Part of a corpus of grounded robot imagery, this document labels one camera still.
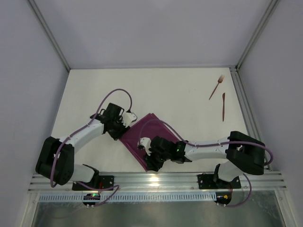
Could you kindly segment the purple satin napkin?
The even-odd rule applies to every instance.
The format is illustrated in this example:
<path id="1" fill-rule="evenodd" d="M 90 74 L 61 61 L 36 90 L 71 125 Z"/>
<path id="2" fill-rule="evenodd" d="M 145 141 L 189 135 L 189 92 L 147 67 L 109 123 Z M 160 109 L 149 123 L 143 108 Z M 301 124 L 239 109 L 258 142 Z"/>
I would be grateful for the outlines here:
<path id="1" fill-rule="evenodd" d="M 148 166 L 144 160 L 144 156 L 147 153 L 145 149 L 138 149 L 138 142 L 141 138 L 149 138 L 152 140 L 156 136 L 172 142 L 179 141 L 179 139 L 160 122 L 160 119 L 154 113 L 149 113 L 144 116 L 131 126 L 119 139 L 146 172 L 148 171 Z"/>

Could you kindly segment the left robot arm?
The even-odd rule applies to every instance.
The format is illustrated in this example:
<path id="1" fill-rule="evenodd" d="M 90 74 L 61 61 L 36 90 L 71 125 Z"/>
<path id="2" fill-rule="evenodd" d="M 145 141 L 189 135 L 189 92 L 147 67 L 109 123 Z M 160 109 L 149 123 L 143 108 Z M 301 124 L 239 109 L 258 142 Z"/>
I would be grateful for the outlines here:
<path id="1" fill-rule="evenodd" d="M 61 138 L 48 137 L 42 146 L 36 172 L 51 181 L 51 186 L 69 181 L 96 183 L 99 171 L 91 166 L 75 164 L 75 154 L 91 140 L 108 133 L 113 140 L 120 139 L 137 117 L 109 103 L 106 109 L 90 117 L 90 121 L 74 133 Z"/>

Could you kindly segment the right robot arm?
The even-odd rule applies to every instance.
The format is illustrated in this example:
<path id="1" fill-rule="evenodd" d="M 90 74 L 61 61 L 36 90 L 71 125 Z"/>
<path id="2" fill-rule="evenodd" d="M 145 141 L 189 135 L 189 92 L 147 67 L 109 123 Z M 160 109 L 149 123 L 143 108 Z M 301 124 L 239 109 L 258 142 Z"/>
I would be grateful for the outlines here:
<path id="1" fill-rule="evenodd" d="M 265 144 L 238 131 L 226 138 L 206 143 L 181 140 L 169 141 L 156 136 L 140 138 L 138 149 L 144 150 L 149 171 L 159 171 L 164 162 L 183 164 L 202 159 L 225 159 L 217 164 L 213 182 L 219 187 L 230 183 L 242 174 L 262 175 L 265 166 Z"/>

